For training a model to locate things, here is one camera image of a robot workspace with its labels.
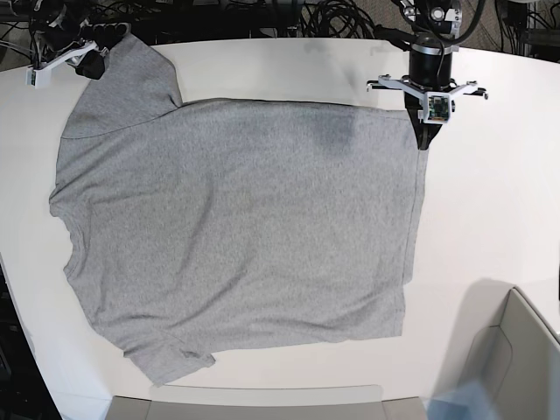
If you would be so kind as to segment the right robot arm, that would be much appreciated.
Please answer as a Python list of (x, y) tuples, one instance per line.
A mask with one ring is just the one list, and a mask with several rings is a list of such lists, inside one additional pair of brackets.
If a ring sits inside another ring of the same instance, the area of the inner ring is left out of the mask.
[(49, 85), (53, 70), (67, 64), (82, 77), (99, 80), (105, 73), (105, 47), (94, 38), (85, 6), (78, 1), (25, 1), (31, 64), (26, 84)]

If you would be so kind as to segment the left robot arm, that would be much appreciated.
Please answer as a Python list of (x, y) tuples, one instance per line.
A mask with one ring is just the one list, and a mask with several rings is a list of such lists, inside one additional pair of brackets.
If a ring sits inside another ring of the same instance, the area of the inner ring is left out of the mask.
[(480, 1), (465, 32), (460, 31), (459, 1), (396, 1), (411, 34), (377, 25), (375, 36), (409, 54), (408, 73), (400, 79), (380, 75), (367, 82), (370, 90), (403, 92), (417, 148), (429, 149), (432, 140), (452, 118), (461, 95), (486, 99), (487, 91), (476, 81), (459, 85), (452, 78), (452, 55), (473, 33), (485, 3)]

